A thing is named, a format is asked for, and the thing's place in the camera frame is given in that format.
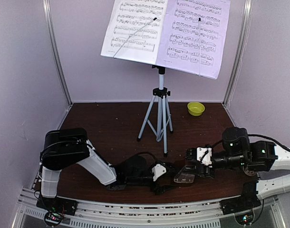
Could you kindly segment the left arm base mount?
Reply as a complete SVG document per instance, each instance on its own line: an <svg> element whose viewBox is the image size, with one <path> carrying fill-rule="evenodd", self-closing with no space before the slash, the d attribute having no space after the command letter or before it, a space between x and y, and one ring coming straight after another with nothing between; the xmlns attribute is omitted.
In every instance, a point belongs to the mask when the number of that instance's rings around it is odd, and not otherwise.
<svg viewBox="0 0 290 228"><path fill-rule="evenodd" d="M43 198L37 201L36 206L47 211L74 216L77 210L77 201L59 197Z"/></svg>

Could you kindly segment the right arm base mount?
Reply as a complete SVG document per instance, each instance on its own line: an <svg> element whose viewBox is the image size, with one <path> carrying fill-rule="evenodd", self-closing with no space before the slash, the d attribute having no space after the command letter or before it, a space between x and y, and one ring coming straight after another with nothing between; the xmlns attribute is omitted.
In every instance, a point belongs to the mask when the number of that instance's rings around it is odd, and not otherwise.
<svg viewBox="0 0 290 228"><path fill-rule="evenodd" d="M238 213L261 206L261 201L255 198L236 197L220 201L223 215Z"/></svg>

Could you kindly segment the clear plastic metronome cover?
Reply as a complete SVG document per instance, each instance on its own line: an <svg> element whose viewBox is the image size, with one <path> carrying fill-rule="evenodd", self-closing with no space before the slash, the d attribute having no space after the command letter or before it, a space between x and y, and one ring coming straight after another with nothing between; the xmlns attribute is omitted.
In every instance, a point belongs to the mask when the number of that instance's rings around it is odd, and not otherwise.
<svg viewBox="0 0 290 228"><path fill-rule="evenodd" d="M185 165L181 170L175 175L174 182L180 184L190 184L194 182L195 174L193 173L195 166Z"/></svg>

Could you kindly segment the white perforated music stand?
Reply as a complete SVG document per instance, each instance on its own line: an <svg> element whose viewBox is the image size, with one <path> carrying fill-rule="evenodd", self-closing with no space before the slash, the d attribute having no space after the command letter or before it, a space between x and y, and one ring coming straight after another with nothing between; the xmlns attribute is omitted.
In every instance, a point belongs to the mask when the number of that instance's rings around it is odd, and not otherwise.
<svg viewBox="0 0 290 228"><path fill-rule="evenodd" d="M144 29L146 26L151 25L154 21L157 21L157 18L153 18L149 22L145 23L141 28L137 28L137 30L132 34L128 35L128 38L122 43L120 48L117 50L117 52L113 55L113 58L116 57L118 52L124 47L126 43L128 43L129 39L133 36L136 35L137 32L140 30ZM173 125L172 125L172 120L171 120L171 113L170 113L170 108L169 108L169 103L168 103L168 96L170 96L170 91L166 87L164 87L164 76L165 76L165 67L162 66L156 66L152 65L152 69L157 68L158 73L159 73L159 87L153 89L153 96L152 99L149 103L147 112L145 114L143 124L141 126L141 130L139 132L139 135L137 137L137 141L139 142L142 138L144 129L146 124L150 126L152 129L153 133L156 136L156 141L160 142L163 139L163 144L164 144L164 152L163 155L164 157L168 156L168 150L167 150L167 126L169 126L170 133L173 133ZM155 129L152 125L152 123L149 120L149 115L152 111L152 107L154 104L155 99L157 98L158 100L158 111L157 111L157 129Z"/></svg>

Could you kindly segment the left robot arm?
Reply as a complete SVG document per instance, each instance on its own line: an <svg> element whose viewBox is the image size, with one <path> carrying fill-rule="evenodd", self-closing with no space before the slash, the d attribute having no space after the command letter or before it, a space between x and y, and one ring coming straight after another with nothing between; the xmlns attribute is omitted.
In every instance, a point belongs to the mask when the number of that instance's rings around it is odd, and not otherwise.
<svg viewBox="0 0 290 228"><path fill-rule="evenodd" d="M107 189L117 191L126 186L148 186L155 195L176 189L175 185L161 186L158 179L178 172L171 162L157 159L150 152L139 152L123 162L112 165L104 159L88 139L84 128L49 131L40 153L42 202L51 211L61 207L57 197L58 182L63 169L78 164Z"/></svg>

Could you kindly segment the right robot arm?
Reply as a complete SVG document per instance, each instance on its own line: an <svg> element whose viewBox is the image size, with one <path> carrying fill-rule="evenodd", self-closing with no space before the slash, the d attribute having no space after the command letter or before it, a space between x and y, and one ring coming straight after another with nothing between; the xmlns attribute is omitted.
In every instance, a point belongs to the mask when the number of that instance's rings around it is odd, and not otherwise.
<svg viewBox="0 0 290 228"><path fill-rule="evenodd" d="M268 136L250 142L252 135L245 128L230 127L219 141L223 151L214 152L215 144L192 148L186 153L188 160L200 165L203 176L210 176L215 169L243 168L246 172L290 170L290 148ZM290 174L259 180L255 184L259 199L290 192Z"/></svg>

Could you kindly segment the sheet music page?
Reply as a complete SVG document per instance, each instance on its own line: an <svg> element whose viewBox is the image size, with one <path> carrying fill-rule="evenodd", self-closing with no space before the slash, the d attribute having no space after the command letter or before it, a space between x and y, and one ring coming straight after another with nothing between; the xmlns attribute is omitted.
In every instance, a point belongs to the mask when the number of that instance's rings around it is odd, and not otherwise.
<svg viewBox="0 0 290 228"><path fill-rule="evenodd" d="M116 0L101 56L155 64L168 1Z"/></svg>

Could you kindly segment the brown wooden metronome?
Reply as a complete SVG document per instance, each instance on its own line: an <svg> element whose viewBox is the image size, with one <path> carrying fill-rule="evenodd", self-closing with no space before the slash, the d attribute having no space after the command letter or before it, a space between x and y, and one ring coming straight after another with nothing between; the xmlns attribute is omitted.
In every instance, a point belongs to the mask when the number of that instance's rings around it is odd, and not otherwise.
<svg viewBox="0 0 290 228"><path fill-rule="evenodd" d="M165 176L173 175L174 177L181 170L181 168L183 168L185 166L184 161L167 162L166 164L169 167L169 172ZM180 184L180 183L178 183L178 184L180 186L187 186L188 185L188 184Z"/></svg>

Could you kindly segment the lavender bottom paper sheet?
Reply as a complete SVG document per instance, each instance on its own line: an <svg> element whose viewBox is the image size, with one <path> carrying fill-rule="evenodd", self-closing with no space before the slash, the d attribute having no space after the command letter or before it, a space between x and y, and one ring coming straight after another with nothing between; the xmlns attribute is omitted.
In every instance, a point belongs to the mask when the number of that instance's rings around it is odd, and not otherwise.
<svg viewBox="0 0 290 228"><path fill-rule="evenodd" d="M158 49L158 66L217 79L231 2L170 0Z"/></svg>

